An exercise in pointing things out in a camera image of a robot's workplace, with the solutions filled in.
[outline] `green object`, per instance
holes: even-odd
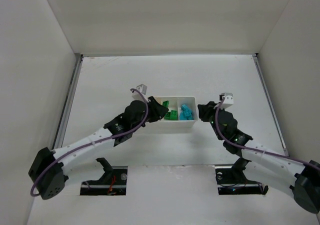
[[[164,101],[163,103],[162,103],[162,106],[164,106],[164,107],[168,107],[169,106],[169,101]]]
[[[178,120],[178,112],[176,110],[171,110],[170,120]]]
[[[170,120],[170,115],[171,115],[171,112],[167,112],[165,115],[164,115],[164,119],[165,120]]]

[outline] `red wire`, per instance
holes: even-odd
[[[112,178],[112,181],[111,181],[111,184],[110,184],[110,186],[109,186],[109,189],[108,189],[107,194],[111,192],[112,186],[115,184],[115,182],[116,182],[116,176],[113,175],[113,178]]]

